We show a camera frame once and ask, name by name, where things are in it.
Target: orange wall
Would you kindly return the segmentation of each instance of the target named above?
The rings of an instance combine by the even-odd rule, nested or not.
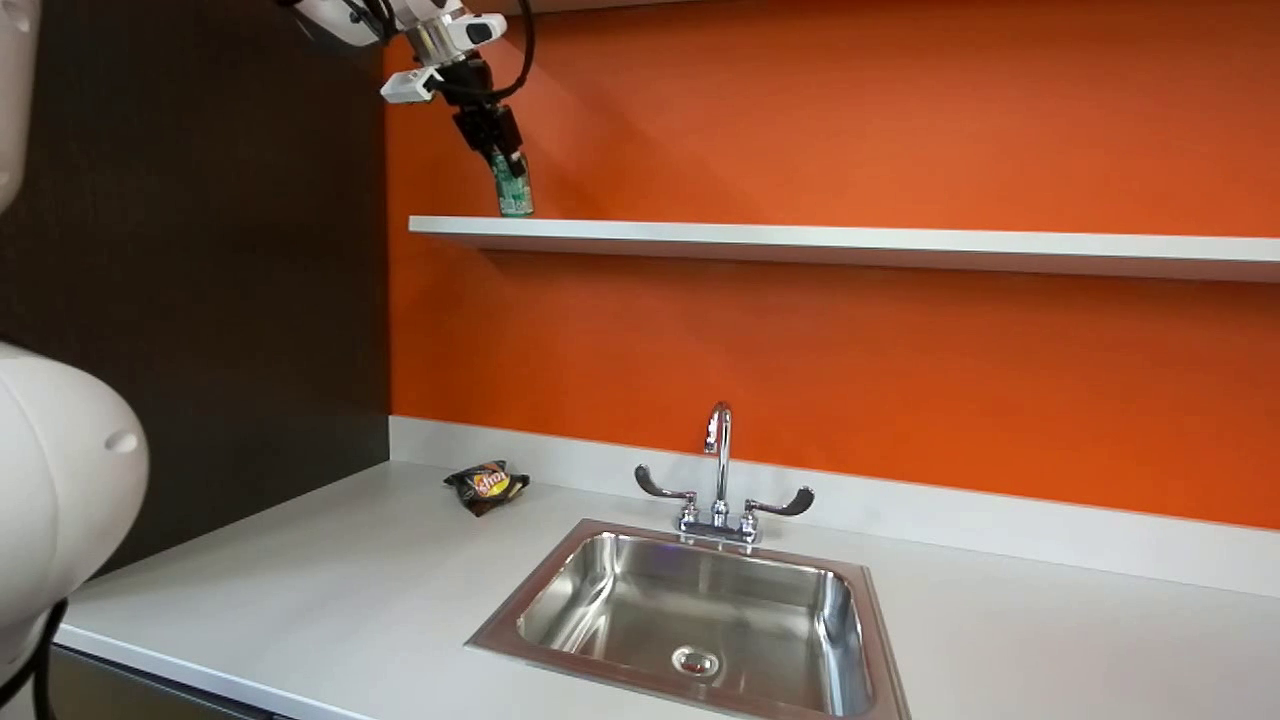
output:
[[[1280,236],[1280,4],[708,1],[539,33],[512,104],[540,217]],[[494,213],[448,115],[388,111],[398,414],[692,451],[724,398],[741,457],[1280,528],[1280,286],[480,255],[403,229]]]

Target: sink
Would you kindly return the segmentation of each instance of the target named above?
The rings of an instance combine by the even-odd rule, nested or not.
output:
[[[582,520],[468,644],[713,710],[908,720],[870,574]]]

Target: chrome faucet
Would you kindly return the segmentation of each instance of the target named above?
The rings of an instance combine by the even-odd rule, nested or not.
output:
[[[636,465],[636,483],[640,489],[654,497],[680,498],[685,506],[676,519],[676,527],[681,533],[708,537],[713,539],[727,539],[733,542],[756,543],[760,541],[760,529],[755,512],[772,512],[774,515],[799,515],[813,506],[813,489],[803,487],[796,491],[796,496],[786,505],[765,505],[755,500],[748,500],[739,516],[737,527],[730,523],[728,502],[724,500],[728,493],[728,452],[730,438],[733,433],[733,413],[727,402],[717,402],[712,409],[710,420],[707,423],[707,442],[703,451],[716,455],[716,502],[712,503],[712,519],[707,523],[698,510],[698,493],[694,491],[672,492],[658,487],[653,482],[648,465]]]

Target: white countertop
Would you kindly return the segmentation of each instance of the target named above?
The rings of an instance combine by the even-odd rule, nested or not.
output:
[[[380,465],[95,580],[58,642],[298,720],[721,717],[463,647],[580,519],[671,502],[534,478],[476,519],[445,474]],[[1280,600],[763,527],[870,568],[915,720],[1280,717]]]

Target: sink basin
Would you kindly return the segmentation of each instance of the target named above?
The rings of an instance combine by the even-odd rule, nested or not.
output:
[[[865,568],[582,520],[468,644],[716,710],[908,720]]]

